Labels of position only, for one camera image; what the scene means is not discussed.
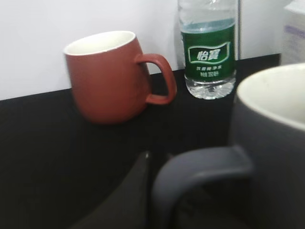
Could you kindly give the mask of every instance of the mug handle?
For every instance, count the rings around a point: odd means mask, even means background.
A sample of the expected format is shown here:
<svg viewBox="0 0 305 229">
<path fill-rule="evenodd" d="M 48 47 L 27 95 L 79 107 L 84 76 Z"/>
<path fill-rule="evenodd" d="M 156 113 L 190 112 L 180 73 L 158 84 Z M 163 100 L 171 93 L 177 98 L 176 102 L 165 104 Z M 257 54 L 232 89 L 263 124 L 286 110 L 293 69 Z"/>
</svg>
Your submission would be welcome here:
<svg viewBox="0 0 305 229">
<path fill-rule="evenodd" d="M 190 189 L 225 178 L 248 178 L 252 172 L 251 160 L 236 146 L 199 149 L 174 157 L 153 184 L 153 228 L 169 227 L 174 205 Z"/>
<path fill-rule="evenodd" d="M 160 68 L 167 85 L 167 96 L 149 94 L 146 98 L 146 102 L 149 104 L 158 105 L 169 104 L 177 94 L 177 85 L 172 69 L 167 60 L 163 56 L 158 54 L 142 54 L 138 55 L 135 61 L 136 63 L 149 62 L 156 64 Z"/>
</svg>

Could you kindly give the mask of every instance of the mug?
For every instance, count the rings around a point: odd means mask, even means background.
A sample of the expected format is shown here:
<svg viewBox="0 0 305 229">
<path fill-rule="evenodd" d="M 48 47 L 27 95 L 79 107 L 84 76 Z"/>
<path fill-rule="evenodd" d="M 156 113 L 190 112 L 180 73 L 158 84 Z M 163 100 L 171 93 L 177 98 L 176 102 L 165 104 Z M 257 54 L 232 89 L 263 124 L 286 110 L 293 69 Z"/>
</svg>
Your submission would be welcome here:
<svg viewBox="0 0 305 229">
<path fill-rule="evenodd" d="M 85 37 L 64 49 L 72 94 L 89 121 L 113 124 L 138 115 L 147 104 L 168 104 L 176 96 L 169 63 L 158 54 L 143 54 L 136 35 L 111 31 Z M 156 64 L 168 95 L 152 94 L 146 62 Z"/>
<path fill-rule="evenodd" d="M 230 146 L 174 157 L 152 190 L 155 228 L 168 228 L 173 206 L 190 189 L 248 179 L 250 228 L 305 227 L 305 64 L 258 72 L 241 82 Z"/>
</svg>

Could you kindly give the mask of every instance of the white wall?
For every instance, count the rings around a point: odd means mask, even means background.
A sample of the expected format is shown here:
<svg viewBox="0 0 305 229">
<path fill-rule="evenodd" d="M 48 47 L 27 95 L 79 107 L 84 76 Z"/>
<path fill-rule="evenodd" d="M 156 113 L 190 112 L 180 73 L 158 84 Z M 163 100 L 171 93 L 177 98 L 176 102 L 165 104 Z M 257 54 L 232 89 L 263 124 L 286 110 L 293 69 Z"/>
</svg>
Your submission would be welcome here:
<svg viewBox="0 0 305 229">
<path fill-rule="evenodd" d="M 182 68 L 176 1 L 0 1 L 0 100 L 69 88 L 63 47 L 104 31 L 131 30 L 144 52 Z M 242 1 L 242 57 L 279 52 L 276 18 L 287 0 Z"/>
</svg>

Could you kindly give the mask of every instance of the mug rim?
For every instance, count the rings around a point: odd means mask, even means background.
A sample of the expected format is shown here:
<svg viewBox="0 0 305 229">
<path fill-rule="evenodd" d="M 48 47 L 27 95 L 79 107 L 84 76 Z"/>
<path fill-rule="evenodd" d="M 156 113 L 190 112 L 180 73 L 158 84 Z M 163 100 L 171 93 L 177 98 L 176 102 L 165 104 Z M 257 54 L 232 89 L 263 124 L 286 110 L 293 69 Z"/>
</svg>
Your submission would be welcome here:
<svg viewBox="0 0 305 229">
<path fill-rule="evenodd" d="M 115 34 L 128 34 L 130 35 L 130 38 L 123 40 L 122 42 L 119 42 L 116 45 L 110 45 L 108 48 L 99 48 L 95 51 L 88 51 L 88 52 L 72 52 L 71 49 L 75 48 L 78 45 L 81 45 L 83 43 L 84 44 L 88 44 L 90 43 L 90 40 L 94 40 L 97 38 L 102 38 L 102 37 L 106 37 L 106 36 L 113 36 Z M 83 38 L 80 38 L 78 40 L 75 40 L 71 43 L 69 43 L 68 45 L 65 46 L 65 48 L 63 49 L 63 53 L 69 56 L 87 56 L 87 55 L 93 55 L 93 54 L 98 54 L 98 53 L 103 53 L 103 52 L 108 52 L 111 50 L 115 50 L 118 49 L 120 47 L 123 47 L 127 44 L 129 44 L 130 42 L 132 42 L 134 39 L 136 38 L 136 34 L 134 32 L 131 31 L 124 31 L 124 30 L 117 30 L 117 31 L 107 31 L 107 32 L 101 32 L 101 33 L 97 33 L 94 35 L 90 35 L 90 36 L 86 36 Z"/>
<path fill-rule="evenodd" d="M 249 77 L 245 78 L 237 87 L 237 96 L 240 99 L 240 101 L 246 105 L 248 108 L 250 108 L 252 111 L 261 114 L 271 120 L 277 121 L 279 123 L 282 123 L 284 125 L 288 125 L 294 129 L 299 129 L 302 131 L 305 131 L 305 123 L 301 121 L 296 121 L 291 118 L 285 117 L 280 114 L 276 114 L 275 112 L 269 111 L 260 105 L 258 105 L 256 102 L 254 102 L 249 96 L 245 96 L 247 93 L 247 87 L 251 86 L 251 81 L 254 79 L 257 79 L 259 77 L 262 77 L 266 73 L 270 73 L 270 75 L 274 76 L 275 73 L 278 73 L 281 70 L 304 70 L 304 77 L 305 77 L 305 63 L 298 63 L 298 64 L 291 64 L 291 65 L 285 65 L 285 66 L 277 66 L 273 68 L 269 68 L 266 70 L 259 71 L 257 73 L 254 73 L 250 75 Z"/>
</svg>

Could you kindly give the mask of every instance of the logo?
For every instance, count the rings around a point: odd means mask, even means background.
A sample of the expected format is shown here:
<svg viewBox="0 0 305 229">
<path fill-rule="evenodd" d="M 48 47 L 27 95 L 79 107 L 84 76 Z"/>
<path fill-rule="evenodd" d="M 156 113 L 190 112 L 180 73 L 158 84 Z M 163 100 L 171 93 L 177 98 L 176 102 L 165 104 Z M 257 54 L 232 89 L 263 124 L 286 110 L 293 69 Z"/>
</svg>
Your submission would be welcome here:
<svg viewBox="0 0 305 229">
<path fill-rule="evenodd" d="M 219 46 L 192 46 L 188 49 L 190 63 L 218 64 L 230 56 L 230 42 Z"/>
</svg>

